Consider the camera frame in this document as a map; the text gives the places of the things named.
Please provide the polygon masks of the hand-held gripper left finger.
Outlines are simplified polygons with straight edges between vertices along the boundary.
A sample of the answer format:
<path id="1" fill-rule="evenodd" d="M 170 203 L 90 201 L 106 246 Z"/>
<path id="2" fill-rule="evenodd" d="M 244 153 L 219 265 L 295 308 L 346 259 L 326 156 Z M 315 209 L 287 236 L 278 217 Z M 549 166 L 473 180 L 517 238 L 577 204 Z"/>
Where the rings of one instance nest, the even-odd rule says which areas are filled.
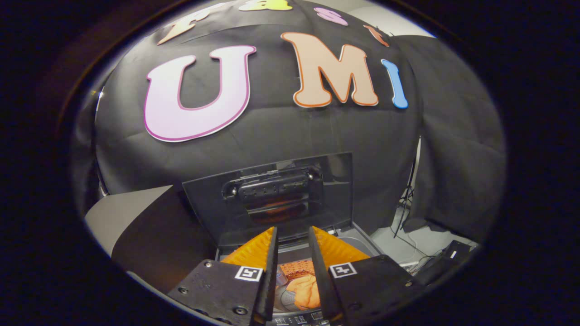
<path id="1" fill-rule="evenodd" d="M 278 229 L 270 227 L 222 261 L 203 260 L 168 297 L 216 326 L 263 326 L 273 318 Z"/>

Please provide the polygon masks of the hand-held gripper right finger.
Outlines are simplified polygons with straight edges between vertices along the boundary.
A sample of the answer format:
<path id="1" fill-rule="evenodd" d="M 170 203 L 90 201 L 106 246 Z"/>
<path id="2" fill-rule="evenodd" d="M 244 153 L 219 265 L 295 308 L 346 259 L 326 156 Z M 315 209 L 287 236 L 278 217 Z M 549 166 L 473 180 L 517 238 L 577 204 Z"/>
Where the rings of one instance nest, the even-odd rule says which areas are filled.
<path id="1" fill-rule="evenodd" d="M 309 246 L 323 318 L 332 326 L 378 326 L 426 287 L 389 256 L 369 256 L 317 227 Z"/>

